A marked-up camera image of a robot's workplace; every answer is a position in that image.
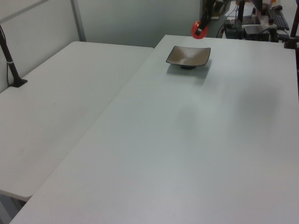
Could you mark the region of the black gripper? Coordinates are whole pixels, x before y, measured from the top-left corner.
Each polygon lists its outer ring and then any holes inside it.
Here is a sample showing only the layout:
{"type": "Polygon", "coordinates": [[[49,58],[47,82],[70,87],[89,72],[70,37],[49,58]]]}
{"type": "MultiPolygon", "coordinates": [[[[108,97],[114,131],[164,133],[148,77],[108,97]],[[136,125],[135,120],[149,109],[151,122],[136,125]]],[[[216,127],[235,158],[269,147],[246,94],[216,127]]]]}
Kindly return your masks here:
{"type": "Polygon", "coordinates": [[[218,13],[223,7],[223,0],[207,0],[206,1],[206,14],[204,14],[200,20],[200,25],[198,27],[198,32],[203,33],[207,30],[208,24],[210,23],[213,14],[218,13]]]}

